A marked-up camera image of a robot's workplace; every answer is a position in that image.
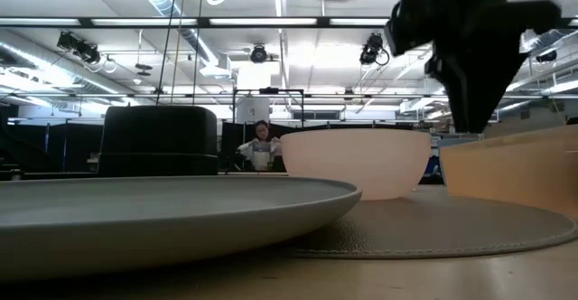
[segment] woman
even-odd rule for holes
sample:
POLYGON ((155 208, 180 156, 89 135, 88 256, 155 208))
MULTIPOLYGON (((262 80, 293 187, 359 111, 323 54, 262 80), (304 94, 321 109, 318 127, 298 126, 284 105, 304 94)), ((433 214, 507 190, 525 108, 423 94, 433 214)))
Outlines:
POLYGON ((238 148, 246 156, 255 170, 269 170, 276 155, 281 155, 281 141, 277 137, 269 139, 269 125, 264 120, 255 123, 256 138, 238 148))

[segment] desk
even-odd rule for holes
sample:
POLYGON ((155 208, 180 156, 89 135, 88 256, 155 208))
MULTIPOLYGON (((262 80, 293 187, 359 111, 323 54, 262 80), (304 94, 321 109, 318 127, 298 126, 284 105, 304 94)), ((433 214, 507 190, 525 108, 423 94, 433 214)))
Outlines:
POLYGON ((14 292, 39 300, 575 300, 578 241, 478 258, 335 260, 245 254, 180 267, 16 286, 14 292))

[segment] gray plate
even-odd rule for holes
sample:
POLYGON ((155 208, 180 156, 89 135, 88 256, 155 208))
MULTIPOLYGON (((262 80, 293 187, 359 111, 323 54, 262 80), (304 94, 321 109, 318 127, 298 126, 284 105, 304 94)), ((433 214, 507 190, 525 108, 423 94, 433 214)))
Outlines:
POLYGON ((310 232, 359 200, 348 183, 158 177, 0 183, 0 280, 212 258, 310 232))

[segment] white bowl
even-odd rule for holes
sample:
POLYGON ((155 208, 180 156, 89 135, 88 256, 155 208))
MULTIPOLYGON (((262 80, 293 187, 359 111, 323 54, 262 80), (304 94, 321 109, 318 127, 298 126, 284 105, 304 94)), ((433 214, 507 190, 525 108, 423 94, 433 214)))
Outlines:
POLYGON ((363 191, 361 200, 408 195, 424 175, 429 134, 396 129, 329 129, 281 137, 290 176, 344 181, 363 191))

